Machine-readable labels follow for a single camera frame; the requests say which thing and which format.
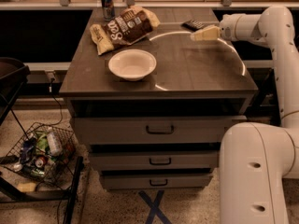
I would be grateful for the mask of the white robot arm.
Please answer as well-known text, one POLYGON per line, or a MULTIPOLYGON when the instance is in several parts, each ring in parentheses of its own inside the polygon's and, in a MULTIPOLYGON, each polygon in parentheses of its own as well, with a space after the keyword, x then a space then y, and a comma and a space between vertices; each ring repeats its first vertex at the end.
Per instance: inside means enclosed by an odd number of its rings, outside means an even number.
POLYGON ((290 10, 225 15, 218 26, 191 34, 194 41, 249 41, 271 50, 281 124, 243 122, 221 141, 220 223, 289 224, 282 180, 299 172, 299 51, 290 10))

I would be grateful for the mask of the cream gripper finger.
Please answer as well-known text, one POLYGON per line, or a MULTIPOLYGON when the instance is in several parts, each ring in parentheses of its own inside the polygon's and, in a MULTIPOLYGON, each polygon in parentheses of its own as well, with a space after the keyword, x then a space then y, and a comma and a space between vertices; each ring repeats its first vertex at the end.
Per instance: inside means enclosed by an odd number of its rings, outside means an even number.
POLYGON ((216 25, 209 25, 191 34, 192 41, 211 41, 221 37, 220 28, 216 25))

